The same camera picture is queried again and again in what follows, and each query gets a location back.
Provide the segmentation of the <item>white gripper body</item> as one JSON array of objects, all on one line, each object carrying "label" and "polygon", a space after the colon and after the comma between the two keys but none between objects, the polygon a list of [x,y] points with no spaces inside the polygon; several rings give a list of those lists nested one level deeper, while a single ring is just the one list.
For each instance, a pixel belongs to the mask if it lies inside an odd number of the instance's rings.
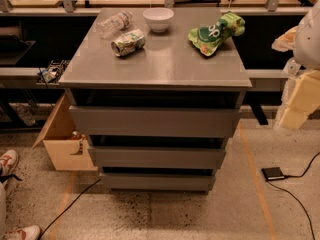
[{"label": "white gripper body", "polygon": [[297,75],[288,76],[288,79],[284,85],[281,97],[281,105],[277,110],[274,123],[274,129],[276,131],[295,131],[299,129],[305,121],[305,115],[303,112],[289,106],[289,100],[292,97],[296,87],[296,79]]}]

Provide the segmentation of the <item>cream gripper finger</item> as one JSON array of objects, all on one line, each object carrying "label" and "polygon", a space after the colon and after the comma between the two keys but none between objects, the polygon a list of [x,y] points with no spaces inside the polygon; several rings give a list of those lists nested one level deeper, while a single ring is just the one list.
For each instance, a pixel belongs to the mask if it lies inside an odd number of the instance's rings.
[{"label": "cream gripper finger", "polygon": [[286,104],[279,126],[299,129],[308,117],[320,107],[320,71],[307,70],[295,80],[295,86]]},{"label": "cream gripper finger", "polygon": [[280,37],[274,40],[271,47],[280,52],[286,52],[294,49],[295,45],[295,34],[297,31],[297,26],[292,27]]}]

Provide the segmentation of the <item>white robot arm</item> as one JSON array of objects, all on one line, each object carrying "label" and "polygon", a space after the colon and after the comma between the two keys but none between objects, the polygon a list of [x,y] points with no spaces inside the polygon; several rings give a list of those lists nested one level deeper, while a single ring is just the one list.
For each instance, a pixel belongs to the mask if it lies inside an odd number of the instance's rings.
[{"label": "white robot arm", "polygon": [[289,134],[320,107],[320,1],[296,27],[277,38],[272,48],[293,51],[283,68],[288,80],[275,122],[277,131]]}]

